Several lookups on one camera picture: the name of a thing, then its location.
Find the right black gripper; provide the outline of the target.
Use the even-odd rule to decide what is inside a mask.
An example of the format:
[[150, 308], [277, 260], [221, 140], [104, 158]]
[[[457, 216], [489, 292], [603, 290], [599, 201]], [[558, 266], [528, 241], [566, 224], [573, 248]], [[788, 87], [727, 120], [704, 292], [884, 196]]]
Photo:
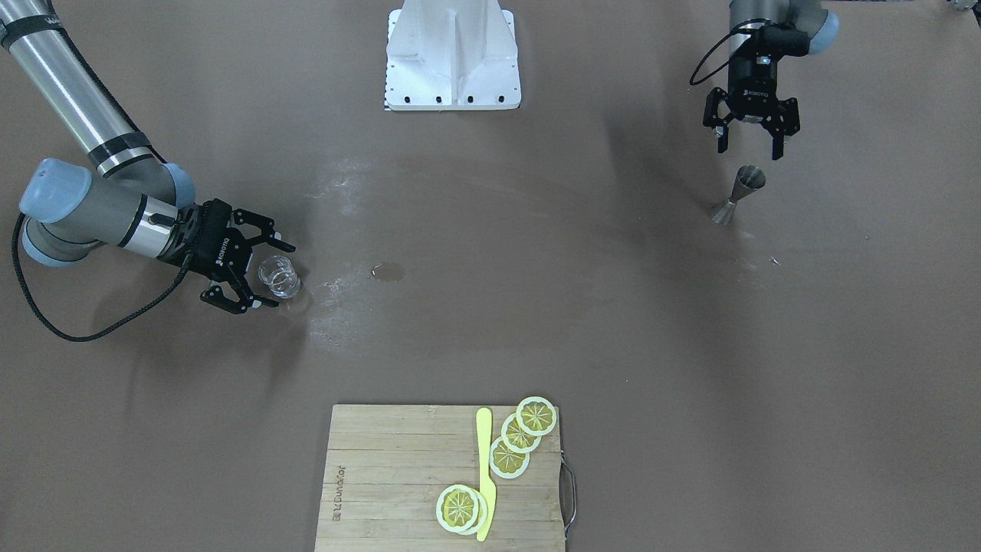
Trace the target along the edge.
[[[241, 230], [245, 226], [255, 227], [258, 234], [245, 237]], [[274, 229], [272, 218], [212, 199], [185, 207], [176, 215], [158, 214], [156, 227], [169, 232], [157, 259], [178, 267], [175, 283], [189, 272], [209, 279], [209, 286], [199, 296], [203, 303], [230, 314], [245, 314], [261, 305], [279, 307], [280, 301], [258, 296], [248, 283], [248, 267], [256, 245], [269, 245], [287, 254], [297, 251]]]

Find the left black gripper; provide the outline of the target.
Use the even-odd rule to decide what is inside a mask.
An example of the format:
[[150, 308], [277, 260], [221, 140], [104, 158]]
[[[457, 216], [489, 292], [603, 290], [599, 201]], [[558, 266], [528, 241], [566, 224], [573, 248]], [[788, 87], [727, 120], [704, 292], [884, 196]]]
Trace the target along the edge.
[[[736, 25], [731, 34], [745, 39], [729, 58], [727, 91], [715, 87], [708, 92], [702, 125], [714, 131], [717, 152], [725, 153], [731, 121], [760, 123], [772, 137], [772, 160], [782, 159], [786, 140], [800, 130], [800, 119], [798, 98], [777, 97], [778, 63], [785, 56], [809, 53], [810, 37], [794, 25]], [[719, 114], [723, 102], [729, 110], [725, 117]]]

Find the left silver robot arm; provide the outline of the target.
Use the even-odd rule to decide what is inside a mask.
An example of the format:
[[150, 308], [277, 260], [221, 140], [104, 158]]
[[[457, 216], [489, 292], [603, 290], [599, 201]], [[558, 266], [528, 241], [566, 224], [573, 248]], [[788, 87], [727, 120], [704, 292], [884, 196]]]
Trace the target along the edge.
[[800, 118], [798, 99], [778, 98], [778, 63], [828, 49], [840, 21], [820, 1], [731, 1], [729, 15], [730, 30], [718, 41], [735, 41], [720, 66], [727, 85], [709, 91], [702, 123], [714, 131], [718, 153], [728, 150], [732, 121], [757, 123], [772, 137], [772, 159], [781, 159]]

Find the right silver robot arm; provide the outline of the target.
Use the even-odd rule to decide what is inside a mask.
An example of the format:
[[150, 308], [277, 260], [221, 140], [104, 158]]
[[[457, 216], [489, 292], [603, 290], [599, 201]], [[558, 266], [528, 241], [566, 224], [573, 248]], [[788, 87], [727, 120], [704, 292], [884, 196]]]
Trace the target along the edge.
[[50, 1], [2, 3], [2, 49], [11, 55], [87, 157], [40, 161], [20, 199], [16, 252], [64, 267], [116, 247], [203, 276], [205, 303], [231, 314], [276, 307], [250, 287], [257, 245], [292, 252], [273, 219], [220, 199], [200, 202], [194, 182], [158, 154], [74, 45]]

